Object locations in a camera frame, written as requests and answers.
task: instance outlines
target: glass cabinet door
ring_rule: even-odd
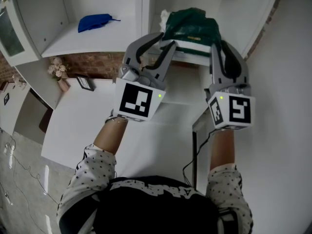
[[[3,3],[1,3],[0,10],[0,41],[9,56],[14,56],[24,51],[24,48],[14,31],[13,25],[8,16],[8,12]]]
[[[0,51],[11,66],[40,58],[16,0],[0,0]]]

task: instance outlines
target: white table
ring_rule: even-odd
[[[29,90],[29,85],[26,85],[22,90],[14,83],[9,83],[4,93],[0,93],[0,128],[11,136],[13,135],[16,121]],[[9,93],[10,99],[4,105],[3,99],[7,93]]]
[[[96,89],[70,89],[54,110],[41,155],[75,168],[85,146],[93,143],[109,116],[115,85],[93,80]],[[164,103],[150,122],[129,122],[117,152],[118,176],[161,175],[183,181],[182,168],[192,160],[192,124],[208,107],[196,69],[171,67]],[[191,166],[186,171],[190,177]]]

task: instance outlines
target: power cord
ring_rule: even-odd
[[[3,190],[3,194],[5,194],[5,190],[4,190],[4,188],[3,188],[2,184],[1,184],[1,182],[0,182],[0,186],[1,186],[2,190]]]
[[[184,177],[184,182],[185,182],[185,184],[191,186],[191,183],[190,183],[190,181],[188,180],[188,178],[186,177],[185,171],[184,171],[184,170],[185,170],[190,164],[192,164],[192,163],[194,162],[194,160],[197,158],[197,156],[198,156],[198,154],[199,154],[201,148],[208,142],[208,140],[209,140],[209,138],[210,138],[210,135],[211,135],[211,134],[214,134],[214,133],[217,132],[217,131],[219,131],[219,130],[218,130],[218,129],[214,129],[213,131],[211,131],[210,133],[208,133],[208,138],[200,145],[200,147],[199,147],[199,149],[198,149],[198,151],[197,151],[197,153],[196,153],[196,156],[193,158],[193,160],[192,160],[190,163],[188,163],[185,167],[183,167],[182,172],[183,172],[183,177]]]
[[[12,148],[12,146],[11,146],[11,144],[10,144],[10,142],[11,142],[12,140],[14,141],[14,145],[13,145],[14,148]],[[14,151],[14,150],[16,149],[16,141],[12,138],[12,136],[11,136],[11,141],[9,141],[8,143],[6,143],[5,146],[10,147],[11,151]],[[15,159],[14,168],[13,168],[13,181],[14,181],[14,183],[15,183],[15,186],[16,186],[17,189],[23,194],[24,198],[26,199],[27,208],[28,208],[28,213],[29,213],[29,215],[30,215],[30,217],[31,217],[31,219],[32,219],[32,221],[33,221],[33,223],[34,223],[34,225],[36,225],[43,233],[46,234],[46,232],[44,232],[44,231],[35,223],[33,217],[32,217],[31,214],[30,214],[29,202],[28,202],[28,200],[27,200],[27,197],[25,196],[24,192],[23,192],[23,191],[17,186],[17,184],[16,184],[16,181],[15,181],[15,179],[14,179],[14,171],[15,171],[16,162],[17,162],[25,171],[28,171],[31,177],[35,178],[35,179],[38,181],[38,183],[40,184],[40,186],[41,186],[42,189],[44,190],[45,194],[47,194],[57,205],[58,205],[58,203],[46,192],[46,190],[45,190],[44,187],[42,186],[42,184],[41,184],[41,182],[40,182],[40,180],[39,180],[40,174],[37,174],[36,177],[33,176],[33,175],[31,174],[31,172],[30,172],[31,167],[28,166],[28,169],[26,169],[26,168],[20,163],[20,161],[11,153],[11,151],[10,151],[10,155],[11,155],[12,157],[14,157],[14,159]],[[2,189],[3,189],[3,193],[5,193],[5,190],[4,190],[4,188],[3,188],[3,186],[2,186],[1,183],[0,183],[0,186],[1,186]]]

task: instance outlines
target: tiled floor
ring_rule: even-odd
[[[41,184],[47,188],[48,194],[59,203],[63,190],[68,185],[74,170],[48,159],[41,157],[42,146],[37,144],[18,133],[13,134],[16,141],[14,156],[27,169],[31,167],[30,172],[36,176],[40,174]],[[0,188],[0,219],[9,234],[58,234],[60,233],[56,223],[57,204],[48,196],[39,185],[39,182],[25,171],[14,157],[4,154],[4,146],[11,140],[11,137],[3,132],[0,134],[0,182],[7,192],[13,205],[10,205]],[[34,222],[42,231],[33,223],[27,207],[27,201],[23,194],[16,188],[13,181],[24,192],[28,202],[29,211]]]

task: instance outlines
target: green cloth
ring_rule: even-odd
[[[172,12],[166,23],[165,40],[180,40],[211,46],[213,43],[221,50],[221,35],[215,19],[206,18],[206,12],[197,8],[189,8]],[[207,52],[177,47],[185,53],[210,56]]]

